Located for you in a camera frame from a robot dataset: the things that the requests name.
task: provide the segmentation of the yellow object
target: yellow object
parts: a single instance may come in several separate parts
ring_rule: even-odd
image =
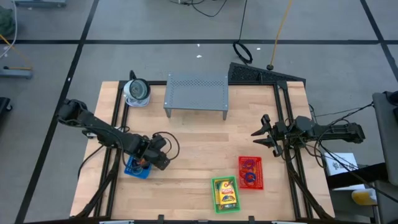
[[[284,23],[285,23],[285,20],[286,20],[286,17],[287,17],[287,13],[289,12],[290,7],[292,6],[292,2],[293,2],[293,0],[289,0],[289,3],[287,5],[287,9],[286,9],[285,14],[284,14],[284,17],[282,19],[282,22],[280,23],[279,30],[278,30],[278,33],[277,33],[276,39],[275,39],[274,50],[272,51],[272,57],[271,57],[270,65],[272,65],[272,63],[274,62],[275,50],[276,50],[276,45],[278,44],[279,34],[282,31],[282,27],[284,26]]]
[[[236,194],[232,182],[222,181],[218,193],[220,196],[221,208],[234,208],[236,206]]]
[[[358,205],[377,205],[376,192],[374,189],[354,190],[351,197]]]
[[[17,54],[18,54],[22,59],[24,59],[25,63],[27,63],[27,64],[30,66],[30,67],[9,67],[9,69],[11,69],[11,70],[15,70],[15,69],[18,69],[18,70],[32,70],[32,69],[33,69],[33,66],[32,66],[31,62],[29,61],[29,59],[28,59],[27,57],[25,57],[22,53],[20,53],[14,46],[12,46],[12,45],[8,42],[8,40],[7,40],[6,38],[4,38],[1,34],[0,34],[0,38],[2,38],[2,40],[5,41],[5,43],[6,43],[12,50],[15,50],[15,52],[17,52]]]

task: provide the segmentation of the perforated metal platform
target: perforated metal platform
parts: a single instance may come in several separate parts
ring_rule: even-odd
[[[171,109],[228,112],[228,76],[205,74],[169,74],[164,109],[171,117]]]

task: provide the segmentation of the table leg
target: table leg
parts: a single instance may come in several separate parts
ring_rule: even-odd
[[[224,121],[226,120],[226,114],[227,114],[227,112],[228,112],[228,111],[223,111],[223,120],[224,120]]]
[[[166,115],[167,115],[168,118],[170,118],[172,116],[172,110],[171,109],[164,108],[164,111],[166,111]]]

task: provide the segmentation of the blue object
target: blue object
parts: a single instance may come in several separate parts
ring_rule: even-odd
[[[141,167],[133,169],[134,167],[137,166],[136,164],[137,164],[136,160],[130,156],[129,161],[127,162],[127,166],[124,170],[124,173],[141,179],[148,178],[152,164],[149,164],[149,167],[147,169],[143,169]]]

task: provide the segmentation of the yellow label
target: yellow label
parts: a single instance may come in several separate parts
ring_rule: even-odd
[[[236,203],[236,195],[233,184],[229,181],[223,181],[220,185],[219,190],[220,204],[227,205],[231,203]]]

